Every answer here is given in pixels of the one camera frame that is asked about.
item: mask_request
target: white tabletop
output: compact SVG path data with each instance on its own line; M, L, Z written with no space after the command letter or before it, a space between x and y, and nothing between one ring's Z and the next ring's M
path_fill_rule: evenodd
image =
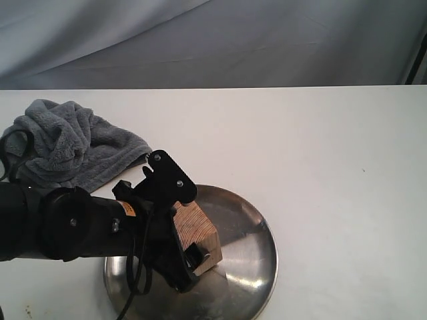
M0 91L0 128L36 98L90 107L254 204L280 258L261 320L426 318L427 87ZM102 269L0 263L6 320L115 319Z

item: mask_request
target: upside-down metal bowl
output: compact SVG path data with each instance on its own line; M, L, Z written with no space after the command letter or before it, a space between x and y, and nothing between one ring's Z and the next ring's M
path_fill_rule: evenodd
M198 185L196 202L218 230L222 261L188 293L177 293L154 272L150 293L135 297L128 320L251 320L266 306L278 254L264 217L245 199L217 187ZM120 312L129 297L125 257L105 259L104 281Z

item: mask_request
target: fleece cloth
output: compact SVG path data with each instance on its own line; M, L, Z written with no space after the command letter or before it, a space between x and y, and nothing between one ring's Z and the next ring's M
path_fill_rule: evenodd
M34 157L19 168L18 178L38 187L82 187L92 192L127 168L145 162L149 145L117 128L76 102L35 100L3 135L18 129L34 134ZM7 140L11 163L26 140L20 133Z

